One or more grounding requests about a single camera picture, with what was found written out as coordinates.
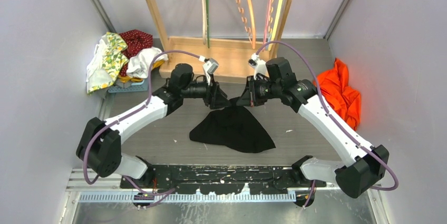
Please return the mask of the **black skirt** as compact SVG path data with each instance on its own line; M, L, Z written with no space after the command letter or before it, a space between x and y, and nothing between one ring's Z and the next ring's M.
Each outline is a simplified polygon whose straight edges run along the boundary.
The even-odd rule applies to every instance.
M189 132L189 139L212 145L223 145L242 153L261 153L274 149L275 143L261 123L244 106L213 110Z

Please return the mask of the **lemon print skirt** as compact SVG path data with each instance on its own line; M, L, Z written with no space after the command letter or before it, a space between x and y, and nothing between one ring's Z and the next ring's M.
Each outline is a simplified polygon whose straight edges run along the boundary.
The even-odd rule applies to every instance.
M123 54L128 48L117 33L106 32L96 44L93 59L86 67L86 92L107 89L117 80L129 59Z

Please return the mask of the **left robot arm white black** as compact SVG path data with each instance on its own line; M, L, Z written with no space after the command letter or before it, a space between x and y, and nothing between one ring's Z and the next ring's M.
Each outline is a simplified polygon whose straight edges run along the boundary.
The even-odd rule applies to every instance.
M122 152L122 144L150 123L165 118L183 105L184 99L203 99L210 109L230 105L227 95L214 80L219 64L208 59L203 64L204 80L193 78L192 66L181 63L175 66L165 85L155 90L145 101L115 117L102 121L92 118L76 150L85 168L91 168L101 178L115 173L132 179L142 189L153 184L152 165L139 157Z

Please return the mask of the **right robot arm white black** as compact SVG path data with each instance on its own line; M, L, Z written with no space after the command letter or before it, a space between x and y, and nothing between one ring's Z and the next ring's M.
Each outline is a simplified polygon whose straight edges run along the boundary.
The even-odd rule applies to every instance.
M304 188L313 180L337 185L347 196L358 198L385 175L388 150L359 136L330 107L309 80L298 80L289 61L278 57L269 61L253 54L248 64L254 74L247 77L238 106L261 106L270 99L282 104L311 123L330 143L340 161L319 160L307 155L292 167L293 182Z

